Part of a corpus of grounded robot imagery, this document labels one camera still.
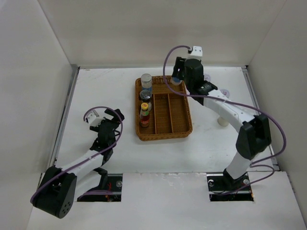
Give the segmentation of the white-lid blue-label shaker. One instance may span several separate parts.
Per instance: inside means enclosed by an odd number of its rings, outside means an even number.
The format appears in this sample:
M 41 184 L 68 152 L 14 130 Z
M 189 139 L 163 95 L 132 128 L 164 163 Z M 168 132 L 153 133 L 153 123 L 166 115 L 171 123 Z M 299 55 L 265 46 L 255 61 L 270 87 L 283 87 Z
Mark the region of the white-lid blue-label shaker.
M 180 85 L 182 83 L 182 80 L 176 78 L 176 77 L 172 77 L 171 82 L 173 85 Z

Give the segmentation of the red-label spice jar back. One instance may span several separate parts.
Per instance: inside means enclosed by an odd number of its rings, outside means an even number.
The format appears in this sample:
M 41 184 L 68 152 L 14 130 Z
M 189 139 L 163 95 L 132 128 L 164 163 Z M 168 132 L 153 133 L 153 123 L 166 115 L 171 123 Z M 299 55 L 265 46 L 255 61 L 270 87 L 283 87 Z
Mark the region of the red-label spice jar back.
M 208 82 L 211 82 L 211 76 L 210 76 L 210 74 L 208 74 L 208 73 L 204 73 L 204 80 L 205 81 L 208 81 Z

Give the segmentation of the yellow-cap hot sauce bottle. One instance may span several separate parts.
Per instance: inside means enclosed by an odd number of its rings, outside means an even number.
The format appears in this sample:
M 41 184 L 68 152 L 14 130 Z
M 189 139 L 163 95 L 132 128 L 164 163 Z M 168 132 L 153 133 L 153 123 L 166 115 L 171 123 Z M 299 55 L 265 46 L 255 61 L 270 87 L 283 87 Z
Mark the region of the yellow-cap hot sauce bottle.
M 148 103 L 141 104 L 140 124 L 142 127 L 148 127 L 150 120 L 150 112 Z

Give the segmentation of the silver-lid spice jar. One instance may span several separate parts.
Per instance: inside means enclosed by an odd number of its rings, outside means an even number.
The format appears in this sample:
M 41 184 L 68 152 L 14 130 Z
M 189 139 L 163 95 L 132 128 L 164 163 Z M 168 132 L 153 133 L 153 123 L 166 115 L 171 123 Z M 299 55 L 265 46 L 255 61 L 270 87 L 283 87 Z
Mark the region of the silver-lid spice jar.
M 149 90 L 152 92 L 152 76 L 151 74 L 144 73 L 141 76 L 141 86 L 142 90 Z

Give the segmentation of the black-top salt grinder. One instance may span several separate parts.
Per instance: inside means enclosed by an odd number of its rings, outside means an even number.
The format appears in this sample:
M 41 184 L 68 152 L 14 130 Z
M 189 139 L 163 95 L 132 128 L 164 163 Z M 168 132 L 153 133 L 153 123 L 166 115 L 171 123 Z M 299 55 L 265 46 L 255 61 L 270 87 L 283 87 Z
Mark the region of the black-top salt grinder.
M 140 99 L 142 103 L 147 103 L 149 108 L 148 111 L 152 109 L 152 92 L 150 90 L 142 90 L 140 92 Z

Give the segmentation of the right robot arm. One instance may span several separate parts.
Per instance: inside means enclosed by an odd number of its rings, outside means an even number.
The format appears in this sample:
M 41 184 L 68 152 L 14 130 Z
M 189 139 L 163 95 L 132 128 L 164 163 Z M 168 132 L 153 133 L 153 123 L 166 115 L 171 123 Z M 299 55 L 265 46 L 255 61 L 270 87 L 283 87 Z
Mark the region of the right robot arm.
M 252 160 L 272 142 L 268 117 L 250 114 L 228 101 L 217 86 L 204 79 L 200 60 L 177 57 L 172 76 L 184 81 L 190 97 L 216 112 L 237 131 L 236 154 L 222 178 L 225 188 L 235 189 Z

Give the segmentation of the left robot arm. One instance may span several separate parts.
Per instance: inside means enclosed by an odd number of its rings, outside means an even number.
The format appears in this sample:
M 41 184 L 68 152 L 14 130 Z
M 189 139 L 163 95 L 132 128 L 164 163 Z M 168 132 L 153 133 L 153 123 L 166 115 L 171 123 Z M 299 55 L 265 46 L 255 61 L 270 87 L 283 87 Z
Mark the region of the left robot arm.
M 70 211 L 74 200 L 82 196 L 101 193 L 107 187 L 107 171 L 102 169 L 113 154 L 113 149 L 123 131 L 123 113 L 119 109 L 104 106 L 104 112 L 111 119 L 101 117 L 98 108 L 88 110 L 83 120 L 89 129 L 97 134 L 92 146 L 80 158 L 63 167 L 49 167 L 31 204 L 59 219 Z

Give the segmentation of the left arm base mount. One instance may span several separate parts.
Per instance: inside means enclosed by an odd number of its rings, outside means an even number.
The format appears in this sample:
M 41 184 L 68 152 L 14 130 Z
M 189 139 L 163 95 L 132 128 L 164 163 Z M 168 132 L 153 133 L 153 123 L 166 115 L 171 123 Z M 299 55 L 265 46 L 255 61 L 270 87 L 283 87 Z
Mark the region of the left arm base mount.
M 76 202 L 120 202 L 123 175 L 97 168 L 76 185 Z

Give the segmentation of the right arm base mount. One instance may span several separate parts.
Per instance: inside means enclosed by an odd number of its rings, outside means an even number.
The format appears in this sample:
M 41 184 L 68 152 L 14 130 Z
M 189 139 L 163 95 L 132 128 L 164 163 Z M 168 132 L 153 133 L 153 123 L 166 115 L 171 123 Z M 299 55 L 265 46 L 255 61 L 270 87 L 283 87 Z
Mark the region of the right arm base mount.
M 226 172 L 208 173 L 206 177 L 210 201 L 254 201 L 247 172 L 238 179 L 232 179 Z

